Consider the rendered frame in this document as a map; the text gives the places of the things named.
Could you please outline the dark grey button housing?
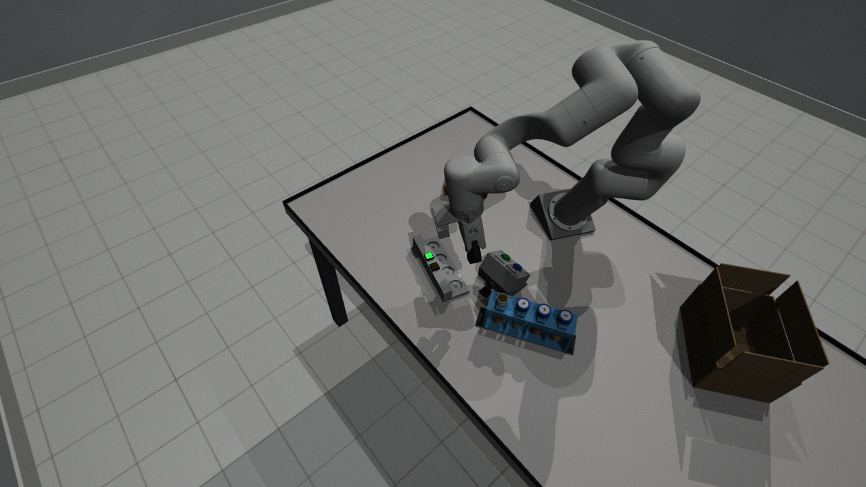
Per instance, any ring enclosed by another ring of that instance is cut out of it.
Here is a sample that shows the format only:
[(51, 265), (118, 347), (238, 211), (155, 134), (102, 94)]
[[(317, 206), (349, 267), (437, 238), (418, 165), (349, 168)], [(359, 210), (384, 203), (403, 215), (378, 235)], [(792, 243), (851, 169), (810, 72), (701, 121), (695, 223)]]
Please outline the dark grey button housing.
[(526, 281), (531, 274), (505, 252), (497, 250), (486, 254), (484, 261), (480, 263), (478, 275), (487, 282), (488, 286), (479, 291), (480, 295), (486, 298), (491, 295), (490, 289), (510, 296), (515, 295), (528, 285)]

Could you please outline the black table edge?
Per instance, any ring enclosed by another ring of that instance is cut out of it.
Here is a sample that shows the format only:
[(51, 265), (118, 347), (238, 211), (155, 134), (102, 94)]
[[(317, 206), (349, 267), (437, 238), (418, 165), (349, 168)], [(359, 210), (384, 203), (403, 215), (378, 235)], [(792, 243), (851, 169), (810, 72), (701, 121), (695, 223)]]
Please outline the black table edge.
[[(433, 124), (433, 126), (429, 127), (428, 129), (425, 129), (425, 130), (423, 130), (423, 131), (417, 133), (416, 135), (411, 136), (411, 137), (405, 139), (404, 141), (401, 141), (401, 142), (399, 142), (399, 143), (396, 143), (396, 144), (393, 145), (392, 147), (388, 147), (386, 150), (383, 150), (383, 151), (381, 151), (381, 152), (378, 152), (377, 154), (371, 156), (370, 158), (366, 158), (365, 160), (361, 161), (360, 163), (355, 164), (354, 166), (351, 166), (350, 168), (347, 168), (346, 170), (343, 170), (342, 172), (339, 172), (337, 175), (334, 175), (334, 176), (332, 176), (331, 178), (328, 178), (328, 179), (326, 179), (326, 180), (323, 180), (323, 181), (320, 182), (319, 184), (313, 185), (313, 186), (307, 188), (306, 190), (301, 191), (301, 192), (295, 194), (294, 196), (292, 196), (292, 197), (290, 197), (290, 198), (286, 198), (286, 199), (285, 199), (284, 201), (282, 201), (282, 202), (283, 202), (283, 205), (284, 205), (286, 208), (288, 208), (288, 210), (289, 210), (289, 211), (294, 215), (294, 218), (296, 218), (297, 220), (299, 220), (300, 224), (301, 224), (302, 226), (305, 227), (305, 229), (307, 230), (307, 232), (309, 232), (309, 233), (313, 236), (313, 238), (315, 238), (315, 240), (318, 241), (319, 245), (320, 245), (320, 246), (325, 250), (325, 252), (327, 252), (327, 253), (329, 254), (329, 256), (331, 256), (331, 258), (333, 258), (333, 260), (337, 263), (338, 267), (340, 267), (340, 268), (344, 271), (344, 273), (346, 273), (346, 274), (348, 275), (348, 277), (350, 278), (350, 280), (352, 280), (352, 281), (355, 282), (355, 285), (358, 286), (358, 288), (360, 289), (360, 291), (362, 291), (362, 292), (364, 293), (364, 295), (366, 295), (366, 297), (367, 297), (367, 298), (372, 302), (372, 304), (373, 304), (373, 305), (374, 305), (374, 306), (375, 306), (375, 307), (376, 307), (376, 308), (377, 308), (377, 309), (382, 313), (382, 315), (383, 315), (383, 316), (384, 316), (384, 317), (389, 321), (389, 323), (392, 324), (392, 326), (394, 327), (394, 329), (396, 329), (396, 330), (400, 333), (400, 335), (402, 335), (403, 339), (407, 340), (407, 343), (408, 343), (410, 346), (412, 346), (413, 350), (414, 350), (415, 352), (417, 352), (417, 353), (419, 354), (419, 356), (420, 356), (420, 357), (425, 361), (425, 363), (426, 363), (426, 364), (431, 368), (431, 370), (433, 370), (433, 372), (435, 372), (435, 374), (437, 375), (437, 377), (440, 378), (440, 379), (442, 380), (442, 382), (445, 383), (446, 386), (448, 386), (449, 390), (452, 391), (452, 393), (453, 393), (455, 396), (457, 396), (458, 400), (460, 400), (460, 402), (463, 403), (463, 405), (467, 408), (468, 412), (472, 413), (472, 415), (474, 416), (474, 418), (476, 418), (477, 421), (478, 421), (478, 422), (479, 422), (479, 423), (480, 423), (480, 424), (481, 424), (481, 425), (482, 425), (482, 426), (483, 426), (483, 427), (488, 431), (488, 433), (490, 434), (490, 436), (492, 436), (492, 437), (494, 438), (494, 440), (495, 440), (498, 444), (500, 444), (500, 447), (501, 447), (504, 451), (506, 451), (507, 455), (509, 455), (509, 456), (511, 457), (511, 459), (512, 459), (514, 462), (517, 463), (517, 466), (518, 466), (520, 469), (522, 469), (522, 471), (523, 471), (523, 472), (528, 476), (529, 479), (531, 479), (532, 483), (533, 483), (534, 485), (536, 485), (537, 487), (543, 487), (542, 485), (539, 484), (539, 482), (537, 481), (537, 479), (535, 479), (535, 478), (533, 477), (533, 475), (528, 471), (528, 469), (525, 468), (525, 467), (523, 466), (522, 462), (520, 462), (520, 461), (517, 459), (517, 457), (516, 457), (513, 453), (511, 453), (511, 451), (508, 449), (508, 447), (506, 447), (506, 446), (504, 445), (504, 443), (500, 440), (500, 438), (498, 438), (498, 437), (496, 436), (496, 434), (494, 434), (494, 432), (493, 432), (492, 430), (490, 430), (490, 428), (488, 427), (488, 425), (487, 425), (487, 424), (486, 424), (486, 423), (485, 423), (485, 422), (484, 422), (484, 421), (483, 421), (483, 420), (478, 416), (478, 414), (477, 414), (476, 412), (474, 412), (474, 410), (472, 409), (472, 407), (471, 407), (471, 406), (468, 406), (468, 403), (466, 402), (466, 400), (464, 400), (463, 397), (461, 397), (461, 396), (458, 394), (458, 392), (457, 392), (457, 391), (452, 387), (452, 385), (449, 384), (449, 382), (447, 382), (447, 380), (445, 379), (445, 377), (443, 377), (442, 374), (441, 374), (440, 372), (437, 371), (437, 369), (435, 368), (435, 366), (433, 366), (433, 364), (431, 364), (431, 363), (429, 362), (429, 360), (428, 360), (428, 359), (423, 355), (423, 352), (421, 352), (421, 351), (417, 348), (417, 346), (415, 346), (415, 344), (413, 344), (413, 342), (412, 342), (411, 340), (409, 340), (409, 337), (407, 337), (407, 335), (405, 335), (405, 334), (403, 333), (403, 331), (402, 331), (401, 329), (399, 329), (398, 325), (396, 325), (396, 323), (394, 323), (394, 321), (393, 321), (390, 317), (388, 317), (388, 315), (386, 314), (386, 312), (383, 311), (383, 309), (380, 307), (380, 305), (378, 305), (378, 303), (377, 303), (376, 301), (374, 301), (374, 299), (372, 299), (372, 297), (371, 297), (371, 296), (370, 296), (370, 295), (369, 295), (369, 294), (364, 290), (364, 287), (362, 287), (362, 286), (358, 283), (358, 281), (357, 281), (357, 280), (356, 280), (352, 275), (350, 275), (350, 273), (347, 271), (347, 269), (344, 268), (344, 266), (342, 265), (342, 263), (338, 262), (338, 259), (335, 258), (335, 256), (334, 256), (331, 252), (329, 252), (328, 248), (324, 246), (324, 244), (322, 243), (322, 241), (319, 240), (318, 237), (317, 237), (317, 236), (316, 236), (316, 235), (315, 235), (315, 234), (314, 234), (314, 233), (313, 233), (313, 232), (312, 232), (312, 231), (311, 231), (311, 230), (310, 230), (310, 229), (305, 225), (305, 223), (304, 223), (304, 222), (299, 218), (299, 216), (298, 216), (297, 214), (295, 214), (295, 212), (293, 212), (292, 208), (286, 204), (286, 203), (290, 203), (290, 202), (292, 202), (293, 200), (295, 200), (295, 198), (299, 198), (300, 196), (305, 195), (307, 192), (310, 192), (310, 191), (312, 191), (312, 190), (315, 190), (315, 189), (318, 188), (319, 186), (322, 186), (322, 185), (324, 185), (324, 184), (327, 184), (327, 183), (329, 183), (330, 181), (332, 181), (332, 180), (334, 180), (334, 179), (340, 178), (342, 175), (345, 175), (346, 173), (350, 172), (350, 170), (354, 170), (354, 169), (356, 169), (356, 168), (362, 166), (362, 164), (366, 164), (366, 163), (368, 163), (368, 162), (374, 160), (374, 158), (378, 158), (378, 157), (380, 157), (380, 156), (386, 154), (386, 152), (392, 151), (392, 150), (394, 150), (394, 149), (397, 148), (397, 147), (401, 147), (401, 145), (403, 145), (403, 144), (405, 144), (405, 143), (407, 143), (407, 142), (409, 142), (409, 141), (413, 141), (415, 138), (417, 138), (417, 137), (419, 137), (419, 136), (421, 136), (421, 135), (425, 135), (425, 133), (431, 131), (432, 129), (436, 129), (436, 127), (441, 126), (442, 124), (444, 124), (444, 123), (446, 123), (446, 122), (449, 122), (449, 121), (451, 121), (452, 119), (455, 119), (455, 118), (458, 117), (459, 115), (463, 115), (463, 114), (467, 113), (467, 112), (470, 111), (470, 110), (472, 110), (474, 113), (480, 115), (480, 117), (482, 117), (483, 119), (487, 120), (489, 123), (493, 124), (494, 126), (497, 126), (497, 125), (498, 125), (498, 123), (496, 123), (494, 120), (489, 119), (488, 116), (486, 116), (486, 115), (480, 113), (477, 109), (474, 109), (473, 107), (468, 107), (468, 108), (466, 108), (466, 109), (463, 109), (463, 111), (460, 111), (459, 113), (457, 113), (457, 114), (455, 114), (455, 115), (452, 115), (452, 116), (449, 117), (448, 119), (445, 119), (445, 120), (443, 120), (443, 121), (441, 121), (441, 122), (439, 122), (439, 123), (437, 123), (437, 124)], [(566, 168), (565, 166), (563, 166), (563, 164), (560, 164), (559, 162), (555, 161), (553, 158), (550, 158), (549, 156), (545, 155), (544, 152), (539, 151), (537, 148), (533, 147), (533, 146), (532, 146), (531, 144), (529, 144), (528, 142), (523, 142), (522, 144), (524, 144), (526, 147), (530, 148), (532, 151), (537, 152), (537, 153), (539, 154), (539, 156), (544, 157), (546, 160), (548, 160), (549, 162), (553, 163), (555, 166), (561, 168), (561, 170), (565, 170), (565, 172), (567, 172), (569, 175), (573, 176), (573, 178), (576, 178), (576, 179), (578, 179), (578, 180), (581, 180), (581, 179), (582, 179), (580, 176), (576, 175), (576, 173), (572, 172), (572, 170), (569, 170), (568, 168)], [(686, 246), (686, 244), (684, 244), (683, 241), (680, 241), (679, 239), (675, 238), (674, 235), (671, 235), (671, 234), (667, 233), (667, 231), (662, 230), (661, 228), (659, 228), (658, 225), (654, 225), (654, 224), (652, 224), (652, 222), (650, 222), (650, 220), (647, 220), (646, 218), (643, 218), (640, 214), (638, 214), (638, 213), (636, 213), (636, 212), (633, 212), (633, 210), (631, 210), (631, 208), (628, 208), (627, 206), (624, 206), (624, 204), (622, 204), (621, 202), (618, 202), (618, 200), (616, 200), (616, 198), (608, 198), (608, 199), (610, 200), (610, 202), (615, 203), (615, 204), (616, 204), (617, 206), (619, 206), (620, 208), (626, 210), (626, 212), (632, 214), (632, 216), (636, 216), (636, 218), (638, 218), (639, 220), (641, 220), (641, 222), (644, 222), (644, 224), (647, 224), (647, 225), (649, 225), (649, 226), (652, 226), (652, 228), (653, 228), (654, 230), (656, 230), (656, 231), (658, 231), (659, 233), (665, 235), (665, 237), (667, 237), (668, 239), (674, 241), (676, 244), (678, 244), (678, 246), (683, 247), (685, 250), (687, 250), (687, 251), (690, 252), (691, 254), (697, 256), (697, 258), (699, 258), (699, 259), (701, 259), (702, 261), (708, 263), (711, 267), (714, 267), (714, 268), (719, 267), (717, 263), (715, 263), (715, 262), (713, 262), (713, 261), (710, 261), (710, 259), (708, 259), (708, 258), (706, 258), (705, 256), (703, 256), (701, 253), (696, 252), (693, 248), (691, 248), (691, 247), (689, 247), (689, 246)], [(819, 336), (825, 338), (825, 340), (828, 340), (828, 342), (831, 342), (831, 344), (834, 344), (834, 346), (837, 346), (837, 347), (840, 348), (842, 351), (847, 352), (848, 355), (852, 356), (853, 358), (856, 358), (858, 361), (860, 361), (860, 363), (863, 363), (864, 366), (866, 366), (866, 358), (863, 358), (861, 355), (857, 354), (857, 352), (854, 352), (853, 350), (851, 350), (850, 348), (848, 348), (848, 346), (842, 345), (838, 340), (835, 340), (833, 337), (831, 337), (831, 336), (829, 336), (829, 335), (826, 335), (826, 333), (823, 332), (823, 331), (821, 331), (820, 329), (817, 329), (817, 331), (819, 331)]]

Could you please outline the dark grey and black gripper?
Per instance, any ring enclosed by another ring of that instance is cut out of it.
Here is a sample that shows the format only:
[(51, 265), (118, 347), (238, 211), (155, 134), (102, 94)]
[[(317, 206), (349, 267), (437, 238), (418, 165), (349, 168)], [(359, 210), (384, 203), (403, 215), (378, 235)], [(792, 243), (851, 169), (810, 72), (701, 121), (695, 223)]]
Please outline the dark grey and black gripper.
[[(480, 213), (480, 215), (482, 215), (482, 213)], [(464, 241), (464, 246), (466, 252), (468, 252), (469, 263), (477, 263), (482, 261), (482, 258), (480, 257), (480, 249), (484, 249), (486, 247), (482, 218), (480, 218), (480, 215), (478, 216), (478, 218), (474, 219), (474, 222), (470, 222), (468, 220), (461, 220), (458, 222), (459, 230)]]

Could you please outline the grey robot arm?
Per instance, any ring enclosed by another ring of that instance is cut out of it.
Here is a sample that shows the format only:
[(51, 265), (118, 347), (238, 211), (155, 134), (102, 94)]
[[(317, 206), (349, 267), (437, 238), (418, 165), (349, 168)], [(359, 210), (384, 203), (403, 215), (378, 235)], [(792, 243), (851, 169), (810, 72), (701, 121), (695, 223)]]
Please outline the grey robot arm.
[(600, 158), (571, 190), (557, 194), (549, 203), (549, 218), (560, 230), (578, 230), (608, 198), (647, 200), (674, 175), (683, 163), (685, 142), (669, 132), (695, 113), (701, 93), (658, 44), (619, 41), (593, 47), (576, 59), (572, 76), (578, 91), (547, 111), (505, 120), (480, 138), (474, 158), (455, 156), (445, 164), (449, 204), (430, 204), (439, 239), (451, 236), (448, 224), (478, 218), (483, 193), (518, 186), (520, 171), (511, 149), (532, 139), (571, 147), (637, 99), (641, 107), (614, 143), (611, 158)]

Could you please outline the orange digital multimeter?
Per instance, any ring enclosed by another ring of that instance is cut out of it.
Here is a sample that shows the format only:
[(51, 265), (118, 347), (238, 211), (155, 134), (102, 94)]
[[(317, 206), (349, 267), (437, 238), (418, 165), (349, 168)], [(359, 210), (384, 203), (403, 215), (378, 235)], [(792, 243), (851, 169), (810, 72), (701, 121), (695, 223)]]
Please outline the orange digital multimeter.
[[(448, 194), (448, 192), (447, 192), (446, 182), (445, 182), (445, 193)], [(486, 197), (488, 197), (488, 194), (487, 194), (487, 193), (483, 193), (483, 194), (482, 194), (482, 198), (486, 198)]]

